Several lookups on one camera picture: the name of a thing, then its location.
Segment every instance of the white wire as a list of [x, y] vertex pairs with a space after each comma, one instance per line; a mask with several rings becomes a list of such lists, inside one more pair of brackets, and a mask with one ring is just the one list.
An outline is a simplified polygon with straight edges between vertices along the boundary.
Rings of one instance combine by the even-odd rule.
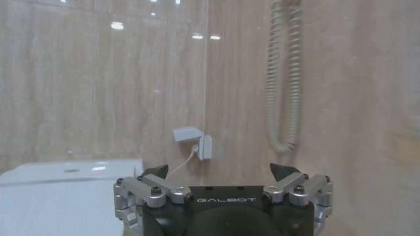
[[175, 174], [175, 172], [177, 172], [179, 169], [183, 168], [183, 166], [184, 166], [184, 165], [188, 163], [188, 161], [193, 158], [196, 151], [197, 151], [197, 147], [196, 147], [196, 145], [195, 145], [195, 146], [192, 147], [192, 149], [191, 149], [191, 153], [189, 153], [188, 159], [187, 159], [187, 160], [183, 162], [183, 164], [180, 164], [180, 165], [175, 168], [175, 170], [168, 174], [168, 177], [172, 176], [172, 175]]

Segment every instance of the marble wall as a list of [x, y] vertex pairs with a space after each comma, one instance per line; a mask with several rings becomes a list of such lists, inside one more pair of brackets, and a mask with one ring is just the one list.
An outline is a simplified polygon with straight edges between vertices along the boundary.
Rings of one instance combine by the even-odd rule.
[[207, 181], [272, 182], [268, 163], [335, 181], [325, 236], [420, 234], [420, 2], [303, 1], [303, 119], [297, 152], [277, 157], [264, 129], [272, 0], [212, 0]]
[[207, 39], [191, 35], [208, 16], [207, 0], [179, 3], [0, 2], [1, 172], [51, 160], [184, 161], [172, 129], [204, 127]]

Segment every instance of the gray coiled cord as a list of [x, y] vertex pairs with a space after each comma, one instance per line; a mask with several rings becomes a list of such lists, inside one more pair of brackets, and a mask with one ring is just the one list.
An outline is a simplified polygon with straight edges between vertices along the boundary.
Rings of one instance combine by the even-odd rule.
[[281, 143], [276, 129], [276, 93], [280, 68], [280, 41], [284, 10], [281, 2], [272, 5], [272, 20], [268, 46], [268, 73], [265, 85], [267, 101], [267, 131], [268, 140], [276, 153], [292, 152], [297, 144], [300, 123], [300, 77], [301, 77], [301, 32], [300, 32], [300, 1], [288, 6], [289, 34], [288, 34], [288, 71], [289, 71], [289, 124], [288, 142]]

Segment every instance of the toilet seat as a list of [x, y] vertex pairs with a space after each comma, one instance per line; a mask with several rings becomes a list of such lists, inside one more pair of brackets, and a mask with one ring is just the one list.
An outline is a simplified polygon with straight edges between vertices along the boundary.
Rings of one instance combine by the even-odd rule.
[[0, 235], [121, 236], [113, 183], [141, 160], [25, 164], [0, 176]]

